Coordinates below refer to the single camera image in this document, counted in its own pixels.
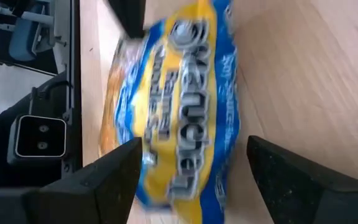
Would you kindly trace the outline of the blue yellow ramen pack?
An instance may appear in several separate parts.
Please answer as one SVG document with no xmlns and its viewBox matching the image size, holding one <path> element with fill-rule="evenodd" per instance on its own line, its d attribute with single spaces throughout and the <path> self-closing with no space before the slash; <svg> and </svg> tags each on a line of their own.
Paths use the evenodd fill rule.
<svg viewBox="0 0 358 224">
<path fill-rule="evenodd" d="M 100 153 L 136 137 L 136 197 L 189 224 L 224 224 L 240 117 L 232 0 L 197 0 L 122 40 L 109 76 Z"/>
</svg>

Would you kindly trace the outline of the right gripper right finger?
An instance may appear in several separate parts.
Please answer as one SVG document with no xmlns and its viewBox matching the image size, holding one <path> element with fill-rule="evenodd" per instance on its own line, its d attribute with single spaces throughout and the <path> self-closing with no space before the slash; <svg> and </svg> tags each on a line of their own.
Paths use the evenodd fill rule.
<svg viewBox="0 0 358 224">
<path fill-rule="evenodd" d="M 358 179 L 258 136 L 247 157 L 274 224 L 358 224 Z"/>
</svg>

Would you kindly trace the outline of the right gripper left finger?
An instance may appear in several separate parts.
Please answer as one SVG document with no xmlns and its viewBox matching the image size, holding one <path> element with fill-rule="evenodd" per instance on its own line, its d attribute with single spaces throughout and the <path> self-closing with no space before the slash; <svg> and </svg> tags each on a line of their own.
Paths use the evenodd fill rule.
<svg viewBox="0 0 358 224">
<path fill-rule="evenodd" d="M 45 187 L 0 189 L 0 224 L 126 224 L 141 162 L 134 138 Z"/>
</svg>

